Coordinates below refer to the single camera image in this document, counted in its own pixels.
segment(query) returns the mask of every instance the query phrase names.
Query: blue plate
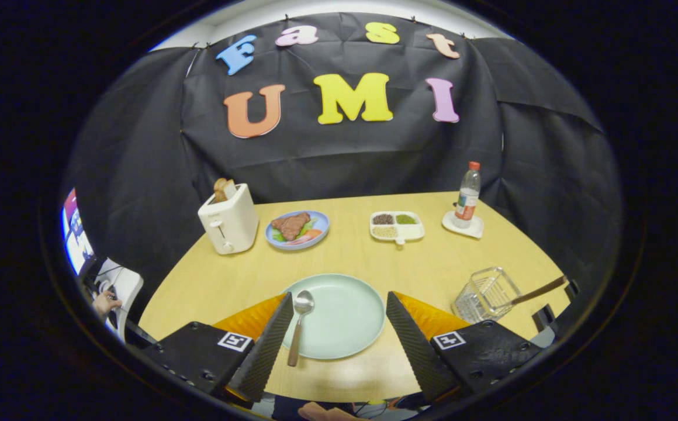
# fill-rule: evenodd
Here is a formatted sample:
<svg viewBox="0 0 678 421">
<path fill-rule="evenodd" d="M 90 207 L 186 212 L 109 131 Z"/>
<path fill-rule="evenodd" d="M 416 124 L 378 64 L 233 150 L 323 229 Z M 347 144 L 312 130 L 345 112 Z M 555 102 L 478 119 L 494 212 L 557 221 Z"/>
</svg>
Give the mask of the blue plate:
<svg viewBox="0 0 678 421">
<path fill-rule="evenodd" d="M 288 216 L 299 215 L 300 213 L 303 213 L 303 212 L 307 212 L 307 215 L 309 215 L 311 219 L 313 219 L 313 218 L 316 219 L 315 223 L 313 223 L 312 229 L 317 229 L 317 230 L 321 231 L 321 234 L 318 237 L 315 237 L 312 240 L 309 240 L 305 243 L 288 245 L 288 243 L 290 243 L 290 242 L 288 242 L 288 241 L 277 241 L 272 237 L 273 233 L 277 232 L 277 230 L 272 228 L 272 221 L 269 221 L 269 224 L 267 224 L 267 229 L 264 232 L 264 234 L 267 237 L 267 241 L 271 245 L 273 245 L 276 248 L 281 249 L 281 250 L 302 250 L 302 249 L 306 249 L 306 248 L 309 248 L 310 246 L 317 244 L 320 240 L 323 240 L 323 237 L 326 237 L 326 233 L 328 232 L 328 227 L 330 225 L 329 222 L 328 222 L 328 216 L 324 215 L 323 213 L 317 212 L 315 210 L 313 210 L 313 211 L 312 210 L 304 210 L 304 211 L 299 210 L 297 212 L 291 212 L 291 213 L 283 214 L 282 216 L 278 216 L 278 218 L 287 218 Z"/>
</svg>

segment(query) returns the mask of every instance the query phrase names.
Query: hand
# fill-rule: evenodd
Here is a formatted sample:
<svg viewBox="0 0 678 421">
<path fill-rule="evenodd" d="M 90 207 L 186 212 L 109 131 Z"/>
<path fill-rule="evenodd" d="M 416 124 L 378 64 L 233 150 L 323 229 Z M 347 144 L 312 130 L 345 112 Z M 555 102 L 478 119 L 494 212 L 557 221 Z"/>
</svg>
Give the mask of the hand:
<svg viewBox="0 0 678 421">
<path fill-rule="evenodd" d="M 297 410 L 299 416 L 308 421 L 358 421 L 365 418 L 357 418 L 339 408 L 323 409 L 315 402 L 309 402 Z"/>
<path fill-rule="evenodd" d="M 105 317 L 112 309 L 123 305 L 120 299 L 111 299 L 112 295 L 111 291 L 103 291 L 92 302 L 92 306 L 101 317 Z"/>
</svg>

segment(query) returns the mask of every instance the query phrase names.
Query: foam letter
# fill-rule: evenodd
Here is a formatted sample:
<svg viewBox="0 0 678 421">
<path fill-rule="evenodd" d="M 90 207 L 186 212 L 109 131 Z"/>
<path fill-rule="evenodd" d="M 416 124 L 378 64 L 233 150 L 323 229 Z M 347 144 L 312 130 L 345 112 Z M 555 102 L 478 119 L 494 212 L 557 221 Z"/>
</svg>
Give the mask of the foam letter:
<svg viewBox="0 0 678 421">
<path fill-rule="evenodd" d="M 365 29 L 368 30 L 365 36 L 374 43 L 395 44 L 399 42 L 396 28 L 388 23 L 370 22 Z"/>
<path fill-rule="evenodd" d="M 454 84 L 443 79 L 425 79 L 428 85 L 433 88 L 435 96 L 435 112 L 433 118 L 436 122 L 456 123 L 459 115 L 454 112 L 454 101 L 451 99 L 451 88 Z"/>
<path fill-rule="evenodd" d="M 282 31 L 282 36 L 277 38 L 275 44 L 278 46 L 312 44 L 318 41 L 316 32 L 318 32 L 318 29 L 310 25 L 288 27 L 285 31 Z"/>
<path fill-rule="evenodd" d="M 342 114 L 337 110 L 337 104 L 341 106 L 347 117 L 354 122 L 360 107 L 365 103 L 365 111 L 362 119 L 366 122 L 387 122 L 393 118 L 393 113 L 388 110 L 385 96 L 385 84 L 388 76 L 385 74 L 365 74 L 357 88 L 347 85 L 340 75 L 320 75 L 313 83 L 321 87 L 323 101 L 323 114 L 318 116 L 321 125 L 341 123 Z"/>
<path fill-rule="evenodd" d="M 427 34 L 427 37 L 433 40 L 433 43 L 435 43 L 435 48 L 437 48 L 443 56 L 448 58 L 461 57 L 459 53 L 451 50 L 451 45 L 454 45 L 454 41 L 449 40 L 440 34 Z"/>
<path fill-rule="evenodd" d="M 272 131 L 279 124 L 281 118 L 281 104 L 279 93 L 285 90 L 284 85 L 270 85 L 261 88 L 259 94 L 264 96 L 267 115 L 258 123 L 248 121 L 248 99 L 253 96 L 250 92 L 241 92 L 224 99 L 227 106 L 227 128 L 235 137 L 247 139 L 261 136 Z"/>
<path fill-rule="evenodd" d="M 227 70 L 228 75 L 234 75 L 235 72 L 253 61 L 253 57 L 246 57 L 244 54 L 251 54 L 255 51 L 253 44 L 251 44 L 251 41 L 255 39 L 256 35 L 245 35 L 243 39 L 222 50 L 222 52 L 217 55 L 216 58 L 224 60 L 224 63 L 229 67 L 229 70 Z"/>
</svg>

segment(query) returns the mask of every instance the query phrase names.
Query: white compartment tray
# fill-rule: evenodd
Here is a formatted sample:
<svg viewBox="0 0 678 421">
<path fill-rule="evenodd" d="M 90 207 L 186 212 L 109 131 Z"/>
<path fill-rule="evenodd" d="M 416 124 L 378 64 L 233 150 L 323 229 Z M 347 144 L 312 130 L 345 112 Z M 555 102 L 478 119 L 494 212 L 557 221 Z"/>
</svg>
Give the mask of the white compartment tray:
<svg viewBox="0 0 678 421">
<path fill-rule="evenodd" d="M 392 216 L 393 218 L 393 223 L 392 224 L 374 224 L 373 223 L 373 218 L 375 218 L 378 215 L 383 215 L 383 214 L 388 214 Z M 397 215 L 408 215 L 414 218 L 414 221 L 416 221 L 415 224 L 400 224 L 396 222 L 396 216 Z M 389 227 L 390 229 L 395 230 L 396 235 L 395 236 L 382 236 L 376 234 L 376 229 L 383 229 L 384 227 Z M 383 241 L 395 241 L 398 245 L 402 245 L 403 243 L 406 242 L 406 240 L 417 240 L 419 238 L 424 237 L 425 235 L 425 227 L 422 225 L 422 221 L 420 221 L 419 216 L 417 216 L 416 213 L 414 212 L 407 212 L 405 210 L 385 210 L 382 212 L 374 212 L 371 214 L 371 235 L 373 238 L 376 238 L 378 240 L 383 240 Z"/>
</svg>

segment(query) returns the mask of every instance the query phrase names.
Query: wall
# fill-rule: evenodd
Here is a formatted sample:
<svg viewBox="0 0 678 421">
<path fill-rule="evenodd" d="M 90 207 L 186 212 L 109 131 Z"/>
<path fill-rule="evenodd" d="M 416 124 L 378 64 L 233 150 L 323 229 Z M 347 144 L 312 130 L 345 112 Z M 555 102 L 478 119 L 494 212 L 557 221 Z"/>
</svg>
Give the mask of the wall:
<svg viewBox="0 0 678 421">
<path fill-rule="evenodd" d="M 173 46 L 205 46 L 252 27 L 284 19 L 330 12 L 379 13 L 409 19 L 461 33 L 467 37 L 505 37 L 509 35 L 457 6 L 438 0 L 245 0 L 205 16 L 182 29 L 152 50 Z"/>
</svg>

